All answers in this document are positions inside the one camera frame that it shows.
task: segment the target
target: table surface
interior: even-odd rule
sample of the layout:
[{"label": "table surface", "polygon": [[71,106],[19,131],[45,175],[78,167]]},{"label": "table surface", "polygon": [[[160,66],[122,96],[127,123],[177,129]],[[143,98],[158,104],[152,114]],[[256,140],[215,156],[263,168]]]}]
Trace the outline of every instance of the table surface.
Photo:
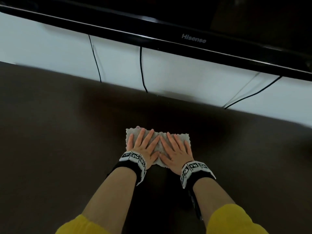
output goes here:
[{"label": "table surface", "polygon": [[[79,215],[138,125],[189,133],[194,158],[269,233],[312,232],[310,128],[7,63],[0,112],[1,233],[54,233]],[[135,189],[134,232],[205,233],[170,170],[151,167]]]}]

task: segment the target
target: hand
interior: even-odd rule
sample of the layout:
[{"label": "hand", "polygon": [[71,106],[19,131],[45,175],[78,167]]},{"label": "hand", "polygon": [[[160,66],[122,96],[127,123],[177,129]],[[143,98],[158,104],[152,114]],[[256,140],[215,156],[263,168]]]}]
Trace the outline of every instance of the hand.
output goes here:
[{"label": "hand", "polygon": [[149,143],[149,140],[151,139],[152,135],[154,134],[154,130],[151,129],[150,132],[148,133],[148,135],[142,141],[144,132],[145,132],[145,129],[142,128],[140,133],[138,134],[138,138],[135,142],[134,147],[133,147],[133,134],[130,135],[129,140],[128,140],[128,144],[127,144],[127,151],[132,150],[132,151],[140,153],[146,161],[146,170],[147,170],[151,167],[151,165],[154,163],[154,161],[159,156],[159,152],[153,153],[152,156],[151,156],[151,153],[153,152],[154,148],[156,147],[156,145],[160,139],[160,135],[157,136],[151,142],[151,144],[146,148],[147,144]]},{"label": "hand", "polygon": [[171,169],[171,171],[173,171],[175,174],[181,176],[181,172],[182,172],[181,170],[182,170],[183,166],[187,162],[194,161],[193,154],[191,151],[191,146],[185,140],[184,141],[184,144],[186,146],[186,149],[185,149],[184,144],[182,143],[182,141],[180,140],[180,138],[176,134],[174,134],[175,140],[170,135],[169,132],[167,132],[167,136],[168,136],[168,139],[169,139],[169,141],[173,147],[173,150],[167,144],[165,139],[163,137],[160,137],[160,140],[163,144],[163,147],[170,157],[170,159],[169,159],[166,157],[166,155],[160,153],[159,154],[160,159],[162,160],[162,162],[164,164],[166,164]]}]

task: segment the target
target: left hand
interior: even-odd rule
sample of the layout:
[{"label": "left hand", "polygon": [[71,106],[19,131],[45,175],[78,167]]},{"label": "left hand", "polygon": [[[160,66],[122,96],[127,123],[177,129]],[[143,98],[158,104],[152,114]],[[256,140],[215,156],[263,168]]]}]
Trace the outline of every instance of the left hand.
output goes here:
[{"label": "left hand", "polygon": [[135,151],[140,153],[145,161],[146,161],[146,170],[149,169],[151,167],[151,165],[154,163],[154,161],[158,158],[159,156],[159,152],[155,152],[152,154],[154,148],[156,147],[160,136],[157,136],[152,142],[151,144],[146,148],[147,144],[149,143],[152,135],[154,134],[154,130],[151,129],[150,132],[148,133],[148,135],[145,137],[145,139],[142,141],[143,135],[144,135],[145,129],[142,128],[138,138],[135,142],[135,145],[133,147],[133,134],[130,135],[129,140],[128,140],[128,144],[127,144],[127,151]]}]

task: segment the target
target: white wall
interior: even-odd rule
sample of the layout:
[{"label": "white wall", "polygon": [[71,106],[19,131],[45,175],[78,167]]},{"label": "white wall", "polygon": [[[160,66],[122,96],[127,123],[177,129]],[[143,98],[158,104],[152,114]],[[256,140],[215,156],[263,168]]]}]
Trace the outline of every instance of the white wall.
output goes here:
[{"label": "white wall", "polygon": [[[91,36],[102,81],[144,90],[139,47]],[[0,61],[99,80],[88,35],[0,13]],[[143,49],[145,85],[151,93],[224,106],[252,94],[277,76]],[[312,126],[312,82],[282,78],[231,109]]]}]

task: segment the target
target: hisense logo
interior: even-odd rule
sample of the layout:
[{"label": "hisense logo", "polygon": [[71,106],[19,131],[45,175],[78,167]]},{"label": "hisense logo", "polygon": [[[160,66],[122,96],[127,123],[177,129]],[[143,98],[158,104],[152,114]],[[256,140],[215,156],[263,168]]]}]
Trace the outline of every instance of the hisense logo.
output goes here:
[{"label": "hisense logo", "polygon": [[187,40],[192,40],[192,41],[196,41],[196,42],[200,42],[200,43],[206,43],[206,39],[199,39],[199,38],[195,38],[192,37],[188,34],[182,34],[182,38],[187,39]]}]

